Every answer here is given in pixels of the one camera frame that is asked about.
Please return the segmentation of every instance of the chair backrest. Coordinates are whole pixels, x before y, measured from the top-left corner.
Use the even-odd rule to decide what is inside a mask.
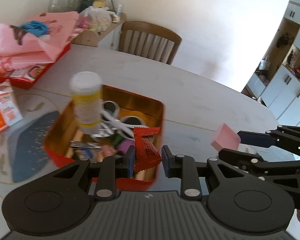
[[[171,64],[181,37],[159,25],[131,21],[122,25],[119,51]]]

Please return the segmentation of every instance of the yellow label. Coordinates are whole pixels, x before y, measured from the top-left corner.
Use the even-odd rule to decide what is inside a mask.
[[[75,104],[90,104],[90,103],[93,103],[94,101],[101,99],[101,96],[102,96],[102,91],[100,89],[90,95],[73,94],[72,98],[73,98]]]
[[[102,91],[90,95],[73,94],[74,115],[80,126],[91,128],[100,122]]]

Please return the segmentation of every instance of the orange package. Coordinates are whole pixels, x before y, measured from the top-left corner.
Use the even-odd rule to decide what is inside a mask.
[[[134,171],[143,171],[157,166],[161,162],[161,156],[150,141],[160,131],[160,127],[144,128],[135,127],[133,130],[136,146],[136,162]]]
[[[9,81],[0,84],[0,133],[22,119]]]

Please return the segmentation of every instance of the wooden shelf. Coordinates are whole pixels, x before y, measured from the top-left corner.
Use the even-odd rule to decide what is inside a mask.
[[[126,21],[126,15],[125,15],[125,13],[122,13],[121,18],[120,18],[120,22],[111,23],[109,25],[108,29],[105,32],[101,32],[100,35],[98,33],[94,32],[94,31],[91,31],[91,30],[85,30],[78,37],[76,37],[72,41],[72,43],[73,44],[79,44],[79,45],[85,45],[85,46],[91,46],[91,47],[98,47],[99,41],[101,41],[107,34],[109,34],[117,26],[124,23],[125,21]]]

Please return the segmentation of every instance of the pill bottle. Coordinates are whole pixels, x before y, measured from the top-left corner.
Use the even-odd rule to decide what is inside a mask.
[[[102,105],[100,76],[90,71],[79,72],[72,76],[70,90],[80,130],[89,135],[98,133]]]

